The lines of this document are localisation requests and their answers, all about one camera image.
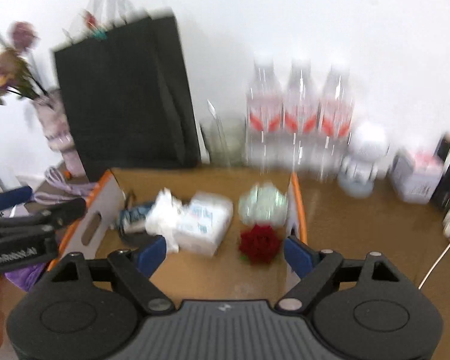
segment blue gripper pad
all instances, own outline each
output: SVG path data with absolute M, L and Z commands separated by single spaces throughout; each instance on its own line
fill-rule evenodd
M 300 279 L 303 279 L 313 270 L 319 259 L 317 252 L 291 237 L 285 240 L 283 255 L 288 265 Z
M 147 279 L 154 274 L 167 255 L 165 238 L 161 235 L 154 238 L 156 240 L 140 250 L 135 258 L 135 266 Z

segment white cable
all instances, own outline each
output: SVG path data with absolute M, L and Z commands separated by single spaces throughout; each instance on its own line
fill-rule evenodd
M 445 250 L 442 252 L 442 254 L 440 255 L 440 257 L 438 257 L 437 261 L 435 261 L 435 263 L 433 263 L 432 268 L 430 268 L 430 270 L 427 272 L 427 274 L 425 275 L 425 277 L 423 278 L 422 282 L 420 283 L 420 285 L 418 286 L 418 289 L 421 290 L 421 288 L 423 287 L 423 285 L 425 284 L 426 280 L 428 279 L 428 277 L 430 276 L 430 273 L 432 273 L 432 271 L 435 269 L 435 267 L 438 265 L 438 263 L 440 262 L 440 260 L 442 259 L 442 257 L 445 255 L 446 252 L 448 252 L 448 250 L 450 249 L 450 243 L 448 244 L 448 246 L 445 248 Z
M 97 183 L 68 184 L 63 174 L 56 168 L 50 167 L 45 172 L 45 181 L 51 186 L 65 191 L 72 196 L 56 195 L 47 192 L 36 192 L 33 200 L 39 204 L 57 204 L 75 199 L 77 197 L 86 198 L 93 191 Z

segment white wall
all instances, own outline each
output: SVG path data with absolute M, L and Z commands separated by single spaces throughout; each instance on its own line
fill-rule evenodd
M 0 0 L 0 30 L 33 23 L 41 38 L 35 58 L 55 83 L 50 49 L 65 41 L 89 0 Z M 282 80 L 293 56 L 308 55 L 318 85 L 330 63 L 349 63 L 356 115 L 382 123 L 393 147 L 433 149 L 450 131 L 450 0 L 131 0 L 137 8 L 172 7 L 179 22 L 198 119 L 205 99 L 219 111 L 245 111 L 253 53 L 269 52 Z M 57 161 L 28 108 L 0 109 L 0 160 L 18 173 L 41 173 Z

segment black shopping bag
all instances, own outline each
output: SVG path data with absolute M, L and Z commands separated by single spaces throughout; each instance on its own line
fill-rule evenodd
M 194 167 L 197 129 L 172 13 L 55 51 L 70 131 L 92 181 L 111 167 Z

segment glass cup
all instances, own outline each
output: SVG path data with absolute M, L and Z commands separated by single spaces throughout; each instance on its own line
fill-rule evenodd
M 200 122 L 203 142 L 210 155 L 210 164 L 218 167 L 240 167 L 246 142 L 244 116 L 212 116 Z

